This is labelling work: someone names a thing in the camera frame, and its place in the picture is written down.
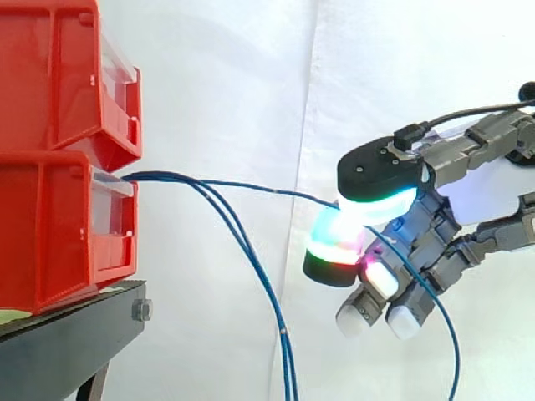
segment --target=red plastic drawer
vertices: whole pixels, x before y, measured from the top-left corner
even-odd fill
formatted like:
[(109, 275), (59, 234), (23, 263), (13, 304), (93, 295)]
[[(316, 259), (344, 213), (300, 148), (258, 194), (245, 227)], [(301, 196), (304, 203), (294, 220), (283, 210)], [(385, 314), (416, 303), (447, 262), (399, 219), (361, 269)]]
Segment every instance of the red plastic drawer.
[(0, 154), (0, 193), (0, 310), (38, 314), (135, 273), (137, 187), (84, 154)]
[(79, 150), (114, 171), (141, 157), (140, 72), (95, 0), (0, 0), (0, 152)]

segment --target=robotic hand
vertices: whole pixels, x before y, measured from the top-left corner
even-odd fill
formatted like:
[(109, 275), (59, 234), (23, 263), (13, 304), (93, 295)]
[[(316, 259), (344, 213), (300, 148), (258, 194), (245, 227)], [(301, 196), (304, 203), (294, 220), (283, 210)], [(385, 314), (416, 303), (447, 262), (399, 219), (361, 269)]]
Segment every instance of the robotic hand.
[[(413, 124), (350, 151), (338, 166), (339, 208), (359, 228), (388, 223), (383, 235), (407, 257), (437, 295), (486, 254), (535, 244), (535, 83), (522, 86), (523, 103), (449, 114)], [(431, 132), (447, 120), (489, 114), (458, 134)], [(470, 235), (462, 226), (479, 223)], [(434, 308), (403, 261), (379, 239), (352, 263), (322, 260), (309, 248), (304, 271), (334, 287), (360, 284), (336, 319), (348, 337), (385, 320), (399, 339), (418, 333)]]

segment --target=blue cable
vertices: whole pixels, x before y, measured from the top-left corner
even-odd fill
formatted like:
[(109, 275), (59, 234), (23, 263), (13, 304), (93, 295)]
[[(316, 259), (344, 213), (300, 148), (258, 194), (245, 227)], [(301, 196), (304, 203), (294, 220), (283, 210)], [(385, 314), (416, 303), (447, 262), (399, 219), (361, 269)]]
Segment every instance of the blue cable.
[[(221, 194), (219, 194), (219, 192), (217, 192), (215, 189), (211, 188), (207, 183), (204, 183), (202, 181), (193, 179), (185, 175), (180, 175), (177, 173), (164, 172), (164, 171), (151, 171), (151, 172), (143, 172), (143, 173), (134, 173), (134, 174), (123, 177), (123, 179), (127, 181), (178, 182), (178, 183), (188, 184), (191, 188), (193, 188), (199, 194), (205, 197), (206, 200), (216, 209), (216, 211), (221, 216), (221, 218), (225, 221), (232, 235), (237, 240), (238, 244), (240, 245), (240, 247), (246, 254), (247, 258), (251, 262), (255, 271), (257, 272), (257, 275), (260, 278), (260, 281), (262, 282), (262, 285), (264, 286), (264, 289), (272, 303), (273, 310), (275, 311), (275, 315), (277, 318), (279, 336), (280, 336), (280, 341), (281, 341), (285, 399), (287, 401), (290, 400), (290, 380), (288, 378), (288, 365), (289, 365), (290, 371), (291, 371), (291, 377), (292, 377), (293, 398), (295, 401), (298, 401), (298, 386), (297, 386), (297, 377), (296, 377), (297, 375), (295, 373), (292, 346), (289, 340), (288, 330), (286, 328), (286, 324), (283, 319), (281, 308), (278, 305), (277, 298), (271, 287), (271, 284), (269, 283), (268, 277), (265, 271), (262, 269), (262, 266), (260, 265), (260, 262), (257, 258), (254, 248), (252, 247), (251, 242), (249, 241), (247, 237), (247, 233), (245, 232), (245, 229), (243, 228), (242, 223), (240, 222), (236, 212), (228, 204), (225, 198)], [(201, 187), (211, 192), (227, 208), (227, 211), (231, 214), (232, 219), (235, 221), (238, 227), (238, 230), (242, 234), (242, 237), (238, 235), (238, 233), (236, 232), (236, 229), (234, 228), (234, 226), (228, 219), (227, 215), (225, 215), (221, 207)]]
[[(187, 183), (187, 184), (189, 184), (191, 186), (194, 186), (192, 183), (197, 183), (198, 185), (202, 185), (202, 186), (207, 185), (207, 187), (205, 186), (205, 188), (207, 188), (207, 189), (210, 187), (210, 185), (220, 185), (220, 186), (231, 186), (231, 187), (247, 188), (247, 189), (251, 189), (251, 190), (259, 190), (259, 191), (262, 191), (262, 192), (272, 193), (272, 194), (275, 194), (275, 195), (295, 196), (295, 197), (298, 197), (298, 198), (303, 198), (303, 199), (306, 199), (306, 200), (309, 200), (309, 201), (313, 201), (313, 202), (318, 203), (319, 205), (322, 205), (322, 206), (338, 208), (338, 206), (336, 204), (334, 204), (334, 203), (327, 202), (325, 200), (321, 200), (319, 198), (316, 198), (315, 196), (312, 196), (312, 195), (309, 195), (309, 194), (304, 194), (302, 192), (297, 192), (297, 191), (292, 191), (292, 190), (276, 190), (276, 189), (268, 188), (268, 187), (265, 187), (265, 186), (242, 183), (242, 182), (234, 182), (234, 181), (195, 180), (195, 179), (193, 179), (191, 177), (188, 177), (186, 175), (178, 175), (176, 173), (169, 173), (169, 172), (163, 172), (163, 171), (147, 171), (147, 172), (143, 172), (143, 173), (135, 173), (135, 174), (132, 174), (132, 175), (127, 175), (126, 177), (124, 177), (124, 179), (125, 180), (155, 180), (153, 175), (156, 175), (156, 176), (163, 175), (163, 179), (162, 180), (158, 179), (158, 180), (159, 181), (164, 181), (164, 182), (184, 182), (184, 183)], [(229, 211), (232, 214), (233, 213), (232, 208), (227, 203), (226, 203), (226, 205), (227, 205), (228, 208), (230, 208)], [(403, 261), (403, 263), (405, 264), (405, 267), (407, 268), (409, 273), (418, 281), (418, 283), (424, 288), (424, 290), (433, 299), (433, 301), (435, 302), (437, 307), (440, 309), (444, 320), (446, 321), (446, 325), (447, 325), (448, 330), (450, 332), (451, 340), (453, 342), (453, 348), (454, 348), (454, 352), (455, 352), (455, 374), (454, 374), (454, 378), (453, 378), (453, 384), (451, 386), (450, 396), (448, 398), (450, 401), (452, 401), (455, 398), (455, 395), (456, 395), (457, 387), (458, 387), (458, 384), (459, 384), (459, 377), (460, 377), (460, 373), (461, 373), (461, 351), (460, 351), (460, 347), (459, 347), (459, 342), (457, 340), (457, 335), (456, 335), (455, 328), (453, 327), (453, 323), (451, 322), (451, 319), (450, 319), (450, 317), (449, 317), (449, 315), (447, 313), (447, 310), (444, 308), (444, 305), (442, 305), (442, 302), (438, 299), (438, 296), (435, 294), (433, 289), (429, 286), (429, 284), (427, 284), (424, 281), (424, 279), (420, 276), (420, 274), (414, 268), (414, 266), (410, 263), (410, 261), (405, 256), (403, 256), (401, 254), (401, 252), (398, 251), (398, 249), (394, 245), (392, 245), (375, 228), (373, 228), (373, 227), (366, 227), (366, 228), (368, 228), (368, 230), (370, 230), (375, 236), (377, 236), (382, 242), (384, 242), (384, 244), (387, 245)], [(248, 240), (247, 240), (247, 236), (245, 235), (245, 231), (243, 231), (242, 229), (240, 231), (244, 235), (244, 238), (246, 239), (245, 242), (250, 244), (250, 242), (248, 242)], [(244, 249), (244, 246), (242, 246), (242, 249), (247, 254), (247, 250)], [(255, 266), (255, 263), (253, 262), (252, 259), (254, 259), (254, 257), (250, 257), (250, 260), (251, 260), (251, 263), (253, 264), (253, 267), (255, 267), (255, 270), (256, 270), (257, 267)], [(286, 359), (288, 359), (288, 362), (290, 364), (291, 371), (292, 371), (291, 375), (292, 375), (292, 382), (293, 382), (293, 396), (294, 396), (294, 399), (297, 400), (298, 399), (297, 398), (297, 379), (296, 379), (295, 367), (294, 367), (294, 362), (293, 362), (293, 353), (292, 353), (292, 348), (291, 348), (289, 337), (288, 337), (288, 332), (285, 329), (285, 327), (284, 327), (284, 330), (281, 329), (281, 347), (283, 348), (283, 352), (284, 352), (284, 349), (286, 349), (286, 352), (288, 353), (288, 355), (283, 354), (283, 363), (286, 363)]]
[(441, 310), (442, 316), (444, 317), (444, 320), (446, 321), (446, 325), (448, 326), (448, 330), (450, 331), (451, 335), (451, 341), (453, 342), (453, 349), (455, 352), (455, 374), (453, 377), (453, 384), (451, 385), (451, 391), (450, 391), (450, 397), (448, 398), (450, 401), (453, 401), (455, 398), (455, 394), (457, 391), (457, 386), (459, 385), (459, 376), (461, 374), (461, 350), (459, 348), (459, 342), (457, 341), (457, 335), (455, 332), (455, 328), (453, 327), (453, 323), (451, 322), (450, 316), (448, 315), (448, 312), (446, 311), (446, 308), (444, 305), (442, 305), (442, 302), (440, 299), (438, 299), (438, 296), (435, 294), (435, 291), (433, 291), (433, 288), (425, 282), (425, 280), (421, 277), (421, 275), (416, 271), (415, 267), (412, 263), (410, 263), (409, 259), (407, 259), (405, 256), (401, 254), (401, 252), (388, 241), (388, 239), (383, 236), (380, 232), (378, 232), (374, 227), (366, 227), (368, 230), (374, 233), (377, 238), (379, 238), (385, 245), (387, 245), (405, 264), (405, 267), (409, 271), (409, 273), (418, 281), (418, 283), (425, 289), (425, 291), (433, 298), (433, 301), (438, 306), (438, 308)]

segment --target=white fingertip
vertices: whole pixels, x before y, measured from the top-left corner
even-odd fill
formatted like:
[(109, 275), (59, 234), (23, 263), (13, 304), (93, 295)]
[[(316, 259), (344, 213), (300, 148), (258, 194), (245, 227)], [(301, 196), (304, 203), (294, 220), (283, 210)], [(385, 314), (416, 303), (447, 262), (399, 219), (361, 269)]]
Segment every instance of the white fingertip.
[(373, 261), (366, 266), (364, 274), (369, 283), (386, 300), (397, 293), (400, 284), (394, 275), (380, 261)]
[(347, 338), (360, 336), (369, 329), (369, 324), (353, 305), (345, 305), (336, 314), (336, 323)]
[(412, 312), (405, 306), (393, 308), (386, 322), (395, 336), (402, 341), (414, 337), (421, 329)]

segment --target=bolt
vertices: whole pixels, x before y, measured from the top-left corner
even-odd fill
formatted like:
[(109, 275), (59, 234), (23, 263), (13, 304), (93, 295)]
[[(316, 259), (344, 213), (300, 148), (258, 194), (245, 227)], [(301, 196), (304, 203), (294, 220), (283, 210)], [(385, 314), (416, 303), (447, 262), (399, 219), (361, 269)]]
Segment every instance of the bolt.
[(152, 319), (152, 300), (138, 299), (132, 306), (132, 318), (137, 322), (149, 322)]

